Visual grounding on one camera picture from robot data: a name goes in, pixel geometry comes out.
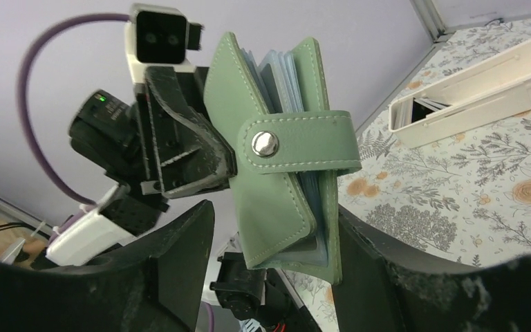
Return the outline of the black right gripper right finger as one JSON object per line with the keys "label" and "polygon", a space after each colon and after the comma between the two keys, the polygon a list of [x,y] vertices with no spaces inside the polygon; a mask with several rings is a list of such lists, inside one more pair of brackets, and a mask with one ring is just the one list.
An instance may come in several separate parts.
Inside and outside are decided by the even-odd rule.
{"label": "black right gripper right finger", "polygon": [[339,209],[341,331],[531,331],[531,254],[475,268]]}

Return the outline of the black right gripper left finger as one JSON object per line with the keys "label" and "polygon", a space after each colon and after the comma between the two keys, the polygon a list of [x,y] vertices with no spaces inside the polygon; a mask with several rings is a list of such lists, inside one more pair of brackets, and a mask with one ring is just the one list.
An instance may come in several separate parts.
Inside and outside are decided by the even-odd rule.
{"label": "black right gripper left finger", "polygon": [[84,266],[0,263],[0,331],[193,331],[214,222],[203,200]]}

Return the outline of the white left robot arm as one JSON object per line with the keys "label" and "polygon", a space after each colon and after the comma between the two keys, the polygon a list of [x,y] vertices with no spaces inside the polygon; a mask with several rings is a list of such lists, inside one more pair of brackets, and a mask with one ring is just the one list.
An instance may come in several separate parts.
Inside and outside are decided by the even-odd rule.
{"label": "white left robot arm", "polygon": [[68,130],[71,147],[100,166],[115,185],[54,231],[46,256],[81,266],[121,241],[152,229],[168,202],[228,188],[233,148],[203,102],[208,68],[179,73],[150,66],[127,104],[97,90]]}

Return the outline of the green card holder wallet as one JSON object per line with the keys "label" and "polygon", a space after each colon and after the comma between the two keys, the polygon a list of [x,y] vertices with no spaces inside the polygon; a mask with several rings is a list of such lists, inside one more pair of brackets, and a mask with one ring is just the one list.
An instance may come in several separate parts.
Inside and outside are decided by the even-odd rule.
{"label": "green card holder wallet", "polygon": [[234,33],[216,48],[204,89],[209,118],[233,148],[230,181],[249,269],[342,280],[337,178],[361,169],[347,111],[330,108],[319,42],[295,46],[304,111],[269,110]]}

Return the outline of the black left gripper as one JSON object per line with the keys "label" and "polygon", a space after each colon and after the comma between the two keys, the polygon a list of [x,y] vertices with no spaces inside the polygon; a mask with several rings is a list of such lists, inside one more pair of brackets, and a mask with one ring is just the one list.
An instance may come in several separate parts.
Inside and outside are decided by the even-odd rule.
{"label": "black left gripper", "polygon": [[146,178],[168,199],[226,190],[236,175],[233,148],[204,103],[208,70],[150,66],[133,87]]}

